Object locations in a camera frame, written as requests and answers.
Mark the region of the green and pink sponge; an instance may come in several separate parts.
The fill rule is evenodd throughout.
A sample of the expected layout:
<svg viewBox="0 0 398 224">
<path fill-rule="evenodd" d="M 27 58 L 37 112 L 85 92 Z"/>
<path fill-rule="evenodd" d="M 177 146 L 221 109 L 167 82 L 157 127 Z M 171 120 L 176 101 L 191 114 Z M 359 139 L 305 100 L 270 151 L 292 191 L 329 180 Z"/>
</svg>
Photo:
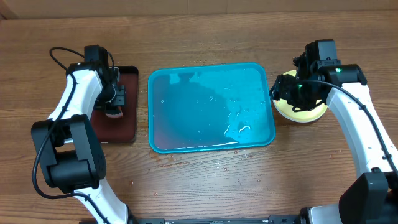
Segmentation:
<svg viewBox="0 0 398 224">
<path fill-rule="evenodd" d="M 120 106 L 116 107 L 109 107 L 105 109 L 105 115 L 109 118 L 122 118 L 123 117 L 123 112 L 122 108 Z"/>
</svg>

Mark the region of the yellow-green plate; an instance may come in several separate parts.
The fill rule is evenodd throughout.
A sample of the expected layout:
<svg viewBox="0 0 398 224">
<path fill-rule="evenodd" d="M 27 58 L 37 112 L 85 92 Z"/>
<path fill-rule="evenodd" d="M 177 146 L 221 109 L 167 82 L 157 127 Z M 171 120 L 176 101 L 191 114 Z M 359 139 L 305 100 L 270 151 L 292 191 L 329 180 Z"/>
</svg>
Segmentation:
<svg viewBox="0 0 398 224">
<path fill-rule="evenodd" d="M 288 75 L 292 75 L 295 78 L 296 77 L 296 71 L 295 70 L 291 70 L 288 72 L 285 72 L 283 74 L 288 74 Z M 319 87 L 319 84 L 316 83 L 309 83 L 312 84 L 314 89 L 317 90 L 317 87 Z M 328 109 L 328 106 L 326 104 L 322 104 L 321 106 L 317 106 L 316 108 L 314 108 L 311 111 L 302 111 L 302 112 L 293 112 L 292 111 L 292 106 L 288 105 L 287 102 L 283 99 L 281 99 L 280 101 L 276 101 L 276 100 L 272 100 L 276 110 L 285 118 L 297 122 L 297 123 L 311 123 L 313 121 L 318 120 L 319 118 L 321 118 L 326 110 Z"/>
</svg>

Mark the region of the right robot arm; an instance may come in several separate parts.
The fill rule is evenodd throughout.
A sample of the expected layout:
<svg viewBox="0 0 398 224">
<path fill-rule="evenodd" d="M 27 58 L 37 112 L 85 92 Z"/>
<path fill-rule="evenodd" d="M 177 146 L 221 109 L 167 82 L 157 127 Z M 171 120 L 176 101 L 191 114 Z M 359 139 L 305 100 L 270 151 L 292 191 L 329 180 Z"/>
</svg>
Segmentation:
<svg viewBox="0 0 398 224">
<path fill-rule="evenodd" d="M 397 223 L 397 149 L 371 101 L 359 65 L 343 65 L 332 39 L 306 45 L 296 71 L 279 75 L 269 96 L 285 118 L 309 123 L 331 110 L 350 148 L 357 179 L 338 203 L 303 208 L 297 223 Z"/>
</svg>

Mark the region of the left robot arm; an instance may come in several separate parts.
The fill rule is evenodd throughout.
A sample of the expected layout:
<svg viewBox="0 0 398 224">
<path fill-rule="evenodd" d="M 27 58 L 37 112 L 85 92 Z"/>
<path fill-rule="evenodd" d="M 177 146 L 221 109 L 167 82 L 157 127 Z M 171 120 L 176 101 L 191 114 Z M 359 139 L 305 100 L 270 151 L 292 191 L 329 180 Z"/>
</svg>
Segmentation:
<svg viewBox="0 0 398 224">
<path fill-rule="evenodd" d="M 31 128 L 32 184 L 43 198 L 77 198 L 97 223 L 136 223 L 106 180 L 106 159 L 90 119 L 93 110 L 122 116 L 125 88 L 110 52 L 89 45 L 84 61 L 65 67 L 66 87 L 50 116 Z"/>
</svg>

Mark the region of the dark red tray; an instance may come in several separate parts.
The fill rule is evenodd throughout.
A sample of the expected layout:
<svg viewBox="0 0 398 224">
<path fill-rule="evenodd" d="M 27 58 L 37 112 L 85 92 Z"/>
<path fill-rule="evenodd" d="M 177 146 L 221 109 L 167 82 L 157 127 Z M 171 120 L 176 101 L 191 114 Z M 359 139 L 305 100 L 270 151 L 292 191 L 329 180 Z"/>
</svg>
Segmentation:
<svg viewBox="0 0 398 224">
<path fill-rule="evenodd" d="M 137 96 L 139 70 L 135 66 L 120 66 L 119 83 L 125 87 L 125 104 L 121 107 L 123 115 L 110 118 L 101 110 L 93 110 L 91 125 L 100 142 L 134 142 L 137 129 Z"/>
</svg>

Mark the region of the teal plastic tray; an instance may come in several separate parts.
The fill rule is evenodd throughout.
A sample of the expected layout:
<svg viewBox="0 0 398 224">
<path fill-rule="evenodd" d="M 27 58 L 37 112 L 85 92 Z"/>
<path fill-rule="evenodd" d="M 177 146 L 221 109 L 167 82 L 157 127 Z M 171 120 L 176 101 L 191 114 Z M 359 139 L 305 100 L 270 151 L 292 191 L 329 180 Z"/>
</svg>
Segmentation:
<svg viewBox="0 0 398 224">
<path fill-rule="evenodd" d="M 149 144 L 160 154 L 262 147 L 275 136 L 264 68 L 231 63 L 154 71 Z"/>
</svg>

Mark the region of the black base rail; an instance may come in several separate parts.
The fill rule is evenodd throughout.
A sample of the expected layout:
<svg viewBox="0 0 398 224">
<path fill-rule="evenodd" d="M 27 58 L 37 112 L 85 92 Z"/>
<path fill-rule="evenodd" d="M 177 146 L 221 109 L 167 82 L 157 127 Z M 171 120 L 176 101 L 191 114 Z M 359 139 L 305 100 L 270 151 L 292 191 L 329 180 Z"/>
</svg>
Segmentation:
<svg viewBox="0 0 398 224">
<path fill-rule="evenodd" d="M 225 219 L 184 219 L 165 220 L 163 218 L 137 219 L 139 224 L 306 224 L 300 215 L 271 215 L 267 218 L 225 218 Z"/>
</svg>

